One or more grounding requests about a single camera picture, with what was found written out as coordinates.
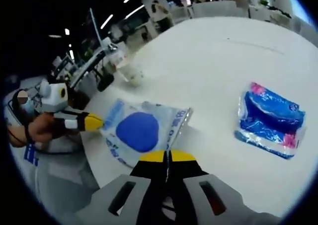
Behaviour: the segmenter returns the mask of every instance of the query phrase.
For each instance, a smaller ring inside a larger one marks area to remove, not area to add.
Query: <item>potted plant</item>
[[[267,0],[259,0],[258,4],[263,5],[263,6],[268,6],[268,1]]]

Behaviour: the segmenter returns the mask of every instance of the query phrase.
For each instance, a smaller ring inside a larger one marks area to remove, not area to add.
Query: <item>white table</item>
[[[98,92],[87,111],[104,117],[117,97],[194,108],[192,127],[175,146],[202,169],[239,191],[257,212],[287,213],[310,183],[318,158],[318,49],[272,23],[235,17],[185,21],[140,49],[144,69],[136,89],[120,78]],[[255,81],[300,104],[307,132],[296,156],[284,160],[233,136],[238,98]],[[83,133],[91,170],[103,187],[130,169],[112,157],[99,133]]]

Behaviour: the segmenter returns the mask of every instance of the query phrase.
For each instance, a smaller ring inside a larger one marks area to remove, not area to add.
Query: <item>cable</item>
[[[167,210],[169,210],[169,211],[175,212],[175,209],[174,209],[174,208],[169,207],[169,206],[167,206],[167,205],[162,204],[161,207],[164,208],[164,209],[167,209]]]
[[[10,134],[13,138],[15,138],[18,142],[20,142],[22,145],[26,145],[26,144],[27,144],[27,142],[23,142],[22,140],[20,140],[19,138],[17,138],[17,137],[9,130],[9,128],[8,128],[7,130],[8,130],[8,132],[9,132],[9,134]]]
[[[94,76],[95,76],[96,84],[98,84],[97,73],[95,71],[93,71],[93,73],[94,73]]]

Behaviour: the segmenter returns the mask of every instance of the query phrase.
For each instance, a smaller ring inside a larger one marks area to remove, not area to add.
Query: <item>plastic bag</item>
[[[298,104],[252,82],[239,99],[235,137],[289,159],[304,137],[304,121]]]
[[[192,109],[179,109],[150,102],[129,103],[118,99],[100,129],[112,155],[134,167],[142,153],[169,150]]]

